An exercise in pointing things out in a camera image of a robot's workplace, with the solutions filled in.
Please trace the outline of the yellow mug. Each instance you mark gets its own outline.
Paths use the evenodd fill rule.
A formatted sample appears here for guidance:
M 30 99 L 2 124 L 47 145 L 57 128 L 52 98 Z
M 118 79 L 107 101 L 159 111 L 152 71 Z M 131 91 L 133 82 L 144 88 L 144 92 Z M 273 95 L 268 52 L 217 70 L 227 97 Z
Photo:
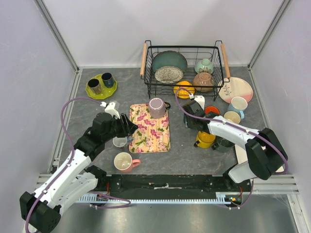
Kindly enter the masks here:
M 196 141 L 194 143 L 194 147 L 200 147 L 203 149 L 207 149 L 212 146 L 216 139 L 215 135 L 199 131 L 197 136 L 196 136 Z

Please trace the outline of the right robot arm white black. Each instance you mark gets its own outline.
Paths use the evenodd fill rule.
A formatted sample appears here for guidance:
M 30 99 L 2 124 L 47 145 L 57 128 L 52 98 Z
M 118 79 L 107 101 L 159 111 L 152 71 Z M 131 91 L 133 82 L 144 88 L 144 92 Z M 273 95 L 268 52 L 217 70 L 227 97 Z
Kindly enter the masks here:
M 252 178 L 267 180 L 283 166 L 282 173 L 287 172 L 288 156 L 271 129 L 250 129 L 216 113 L 206 115 L 195 100 L 181 106 L 181 110 L 188 128 L 221 137 L 246 151 L 247 160 L 230 168 L 228 176 L 223 178 L 226 190 L 234 191 L 241 182 Z

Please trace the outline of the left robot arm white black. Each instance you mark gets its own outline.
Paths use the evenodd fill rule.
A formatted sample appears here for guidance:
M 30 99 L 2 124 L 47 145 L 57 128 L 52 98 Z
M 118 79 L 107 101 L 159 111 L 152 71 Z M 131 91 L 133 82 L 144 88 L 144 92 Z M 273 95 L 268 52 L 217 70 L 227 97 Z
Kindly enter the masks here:
M 33 193 L 25 192 L 20 197 L 25 226 L 50 233 L 80 197 L 93 189 L 105 189 L 106 172 L 90 163 L 104 150 L 106 142 L 115 137 L 130 137 L 137 129 L 125 114 L 120 117 L 97 114 L 59 169 Z

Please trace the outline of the dark blue mug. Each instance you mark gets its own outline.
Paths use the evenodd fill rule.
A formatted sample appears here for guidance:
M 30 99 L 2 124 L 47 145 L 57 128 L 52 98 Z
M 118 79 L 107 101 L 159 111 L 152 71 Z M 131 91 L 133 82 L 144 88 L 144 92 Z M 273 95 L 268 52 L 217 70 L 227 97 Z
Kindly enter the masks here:
M 189 116 L 188 116 L 188 115 L 184 114 L 184 116 L 183 116 L 183 122 L 184 122 L 186 128 L 189 128 L 189 127 L 190 127 L 190 120 L 189 120 Z

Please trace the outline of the purple mug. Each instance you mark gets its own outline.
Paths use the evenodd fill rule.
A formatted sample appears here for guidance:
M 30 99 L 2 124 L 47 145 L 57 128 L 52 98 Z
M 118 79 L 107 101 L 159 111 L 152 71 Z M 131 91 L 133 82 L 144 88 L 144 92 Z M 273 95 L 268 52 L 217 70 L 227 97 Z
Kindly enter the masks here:
M 166 111 L 171 107 L 170 103 L 163 101 L 160 98 L 153 98 L 148 103 L 150 116 L 159 119 L 165 116 Z

